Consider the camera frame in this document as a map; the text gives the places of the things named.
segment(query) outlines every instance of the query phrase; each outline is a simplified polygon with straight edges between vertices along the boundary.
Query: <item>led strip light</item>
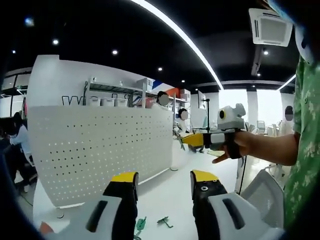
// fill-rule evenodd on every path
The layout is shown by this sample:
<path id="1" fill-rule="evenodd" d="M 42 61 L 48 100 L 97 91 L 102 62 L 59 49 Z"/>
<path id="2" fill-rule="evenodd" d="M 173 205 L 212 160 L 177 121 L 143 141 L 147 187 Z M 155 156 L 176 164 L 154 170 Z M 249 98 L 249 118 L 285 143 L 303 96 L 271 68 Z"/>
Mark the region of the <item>led strip light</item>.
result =
<path id="1" fill-rule="evenodd" d="M 130 0 L 131 2 L 134 2 L 144 9 L 148 10 L 150 13 L 157 16 L 160 20 L 162 20 L 165 24 L 167 24 L 172 30 L 174 30 L 184 41 L 186 44 L 189 45 L 189 47 L 195 52 L 195 54 L 200 58 L 200 60 L 203 62 L 203 64 L 206 66 L 206 68 L 209 70 L 211 75 L 213 76 L 214 80 L 220 87 L 220 90 L 224 90 L 224 87 L 222 86 L 217 74 L 213 70 L 213 68 L 210 66 L 209 62 L 205 58 L 205 56 L 202 54 L 202 52 L 197 48 L 197 46 L 194 44 L 194 42 L 188 37 L 188 35 L 177 25 L 174 21 L 172 21 L 167 15 L 165 15 L 162 11 L 160 11 L 158 8 L 150 4 L 149 2 L 145 0 Z"/>
<path id="2" fill-rule="evenodd" d="M 293 79 L 296 78 L 296 75 L 293 75 L 292 77 L 290 77 L 290 79 L 288 81 L 286 81 L 281 87 L 279 87 L 277 89 L 277 91 L 280 91 L 281 89 L 283 89 L 285 86 L 287 86 L 290 82 L 292 82 Z"/>

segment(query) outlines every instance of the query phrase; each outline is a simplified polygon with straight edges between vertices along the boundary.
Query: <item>black cable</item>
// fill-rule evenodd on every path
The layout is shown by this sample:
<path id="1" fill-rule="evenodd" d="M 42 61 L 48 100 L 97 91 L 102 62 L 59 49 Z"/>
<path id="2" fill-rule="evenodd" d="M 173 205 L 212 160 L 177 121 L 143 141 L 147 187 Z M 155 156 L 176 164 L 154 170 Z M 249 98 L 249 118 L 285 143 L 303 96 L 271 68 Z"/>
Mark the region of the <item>black cable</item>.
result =
<path id="1" fill-rule="evenodd" d="M 20 196 L 26 201 L 27 204 L 33 207 L 33 205 L 22 194 L 20 194 Z"/>
<path id="2" fill-rule="evenodd" d="M 246 131 L 248 132 L 248 126 L 246 123 L 244 123 Z M 239 189 L 239 195 L 241 194 L 241 189 L 242 189 L 242 184 L 244 182 L 244 176 L 245 176 L 245 170 L 246 170 L 246 164 L 247 164 L 247 155 L 246 156 L 242 156 L 242 160 L 244 162 L 244 166 L 243 166 L 243 172 L 242 172 L 242 178 L 241 178 L 241 183 L 240 183 L 240 189 Z"/>

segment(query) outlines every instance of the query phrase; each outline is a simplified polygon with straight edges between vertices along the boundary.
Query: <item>computer monitor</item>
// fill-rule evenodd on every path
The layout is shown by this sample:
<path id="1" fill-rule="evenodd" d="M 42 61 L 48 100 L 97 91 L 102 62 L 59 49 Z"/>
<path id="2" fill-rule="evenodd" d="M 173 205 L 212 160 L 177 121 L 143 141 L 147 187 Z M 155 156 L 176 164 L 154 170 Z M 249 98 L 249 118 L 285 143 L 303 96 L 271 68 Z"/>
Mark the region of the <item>computer monitor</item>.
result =
<path id="1" fill-rule="evenodd" d="M 204 95 L 202 92 L 198 91 L 198 107 L 199 109 L 207 109 L 207 104 L 205 102 L 206 95 Z"/>

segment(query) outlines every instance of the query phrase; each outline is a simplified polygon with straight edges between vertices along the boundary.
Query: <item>green floral shirt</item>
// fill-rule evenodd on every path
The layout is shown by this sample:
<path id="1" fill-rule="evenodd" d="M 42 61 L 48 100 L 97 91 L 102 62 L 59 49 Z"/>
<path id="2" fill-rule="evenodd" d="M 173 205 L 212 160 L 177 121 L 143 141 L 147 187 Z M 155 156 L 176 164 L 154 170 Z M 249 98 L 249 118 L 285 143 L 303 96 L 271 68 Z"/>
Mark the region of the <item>green floral shirt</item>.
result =
<path id="1" fill-rule="evenodd" d="M 296 70 L 294 127 L 300 133 L 298 156 L 284 188 L 284 225 L 295 219 L 316 183 L 320 170 L 320 66 L 302 58 Z"/>

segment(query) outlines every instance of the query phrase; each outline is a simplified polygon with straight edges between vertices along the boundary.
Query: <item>ceiling light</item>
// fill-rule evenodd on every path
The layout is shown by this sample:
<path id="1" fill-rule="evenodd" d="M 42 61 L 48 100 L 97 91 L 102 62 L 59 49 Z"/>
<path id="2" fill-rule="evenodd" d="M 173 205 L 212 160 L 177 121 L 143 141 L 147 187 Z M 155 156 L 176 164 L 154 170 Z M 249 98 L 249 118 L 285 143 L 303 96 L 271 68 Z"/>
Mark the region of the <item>ceiling light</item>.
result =
<path id="1" fill-rule="evenodd" d="M 52 44 L 53 45 L 58 45 L 59 44 L 59 40 L 58 39 L 53 39 L 52 40 Z"/>
<path id="2" fill-rule="evenodd" d="M 25 20 L 24 20 L 24 24 L 27 26 L 27 27 L 33 27 L 35 26 L 35 21 L 32 17 L 27 17 Z"/>
<path id="3" fill-rule="evenodd" d="M 188 35 L 177 25 L 175 24 L 167 15 L 165 15 L 162 11 L 160 11 L 158 8 L 150 4 L 149 2 L 145 0 L 131 0 L 132 2 L 140 5 L 144 9 L 148 10 L 150 13 L 157 16 L 160 20 L 162 20 L 165 24 L 167 24 L 170 28 L 172 28 L 184 41 L 186 44 L 189 45 L 189 47 L 194 51 L 194 53 L 199 57 L 199 59 L 203 62 L 203 64 L 206 66 L 210 74 L 213 76 L 214 80 L 218 84 L 221 90 L 224 89 L 222 86 L 217 74 L 213 70 L 213 68 L 210 66 L 209 62 L 205 58 L 205 56 L 202 54 L 202 52 L 199 50 L 199 48 L 194 44 L 194 42 L 188 37 Z"/>
<path id="4" fill-rule="evenodd" d="M 281 87 L 279 87 L 277 90 L 280 91 L 281 89 L 283 89 L 285 86 L 287 86 L 293 79 L 296 78 L 296 75 L 293 75 L 292 77 L 290 77 L 290 79 L 288 81 L 286 81 Z"/>

